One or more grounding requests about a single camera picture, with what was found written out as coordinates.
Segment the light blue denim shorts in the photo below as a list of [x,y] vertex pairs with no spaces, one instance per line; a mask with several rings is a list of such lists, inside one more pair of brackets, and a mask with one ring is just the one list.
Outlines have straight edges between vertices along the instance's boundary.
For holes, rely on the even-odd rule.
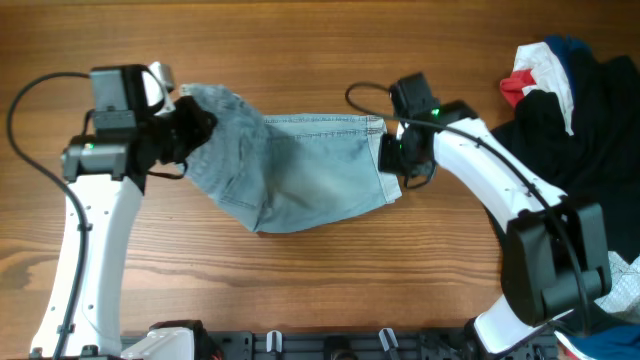
[[393,203],[395,176],[378,169],[383,119],[347,114],[263,115],[222,85],[184,95],[217,118],[187,159],[187,177],[251,232],[292,233]]

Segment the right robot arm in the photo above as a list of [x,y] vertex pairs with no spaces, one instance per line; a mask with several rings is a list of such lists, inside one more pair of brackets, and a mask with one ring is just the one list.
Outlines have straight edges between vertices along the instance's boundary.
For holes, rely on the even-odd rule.
[[456,176],[503,235],[501,297],[470,320],[468,358],[500,359],[612,288],[601,206],[569,197],[512,155],[464,102],[427,108],[381,138],[379,169],[414,177],[424,166]]

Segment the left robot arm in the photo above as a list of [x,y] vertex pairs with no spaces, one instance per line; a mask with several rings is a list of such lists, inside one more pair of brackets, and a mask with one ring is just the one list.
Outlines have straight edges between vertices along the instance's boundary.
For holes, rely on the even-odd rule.
[[97,129],[64,150],[62,247],[48,308],[30,345],[33,358],[78,358],[85,348],[121,352],[120,299],[129,238],[156,163],[185,164],[212,135],[213,114],[191,96],[157,114],[105,111]]

